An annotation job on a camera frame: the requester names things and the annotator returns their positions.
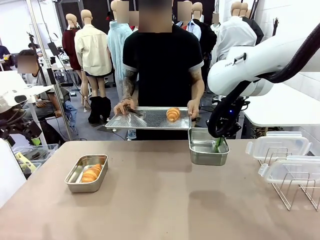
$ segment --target croissant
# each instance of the croissant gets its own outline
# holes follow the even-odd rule
[[[91,183],[91,182],[95,181],[98,178],[98,176],[101,172],[101,169],[102,169],[101,164],[96,164],[93,167],[90,167],[89,169],[87,169],[83,173],[82,178],[81,178],[81,182],[82,183]]]
[[[180,117],[180,110],[177,107],[169,108],[166,112],[166,118],[170,122],[175,122]]]

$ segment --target metal food pan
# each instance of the metal food pan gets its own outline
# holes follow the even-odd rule
[[[218,151],[217,138],[212,137],[207,128],[190,128],[188,131],[191,162],[196,165],[222,166],[226,163],[229,146],[223,138]]]
[[[106,125],[107,129],[147,129],[147,130],[188,130],[191,128],[191,117],[187,107],[178,107],[180,117],[171,122],[167,119],[167,111],[171,107],[139,106],[135,110],[143,114],[143,117],[128,112],[114,116]]]
[[[81,182],[84,171],[101,164],[102,169],[95,181]],[[106,172],[108,170],[108,156],[105,154],[84,155],[73,166],[64,182],[68,185],[72,193],[93,193],[99,190]]]

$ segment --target tongs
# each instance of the tongs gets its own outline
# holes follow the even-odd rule
[[[127,112],[130,112],[130,113],[133,113],[135,114],[138,118],[141,118],[141,119],[144,119],[146,117],[146,112],[145,111],[137,111],[137,110],[134,110],[132,109],[131,107],[127,106],[125,108],[125,110]]]

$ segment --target light blue shirt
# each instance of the light blue shirt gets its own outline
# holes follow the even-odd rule
[[[180,21],[178,22],[176,25],[181,27],[183,24],[183,21]],[[186,30],[189,32],[189,33],[193,33],[197,38],[198,40],[200,41],[200,38],[201,38],[201,29],[200,27],[195,24],[195,22],[193,20],[189,21],[187,26],[186,26]]]
[[[113,65],[117,77],[122,81],[125,77],[125,69],[122,66],[124,44],[127,37],[133,32],[127,23],[117,23],[117,21],[111,21],[109,23],[110,30],[108,32],[108,47],[111,53]]]

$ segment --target beige tabletop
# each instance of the beige tabletop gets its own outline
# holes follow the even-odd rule
[[[65,143],[0,209],[1,240],[319,240],[320,213],[287,211],[247,140],[229,140],[224,166],[190,161],[187,141]],[[65,177],[85,154],[107,154],[95,193]]]

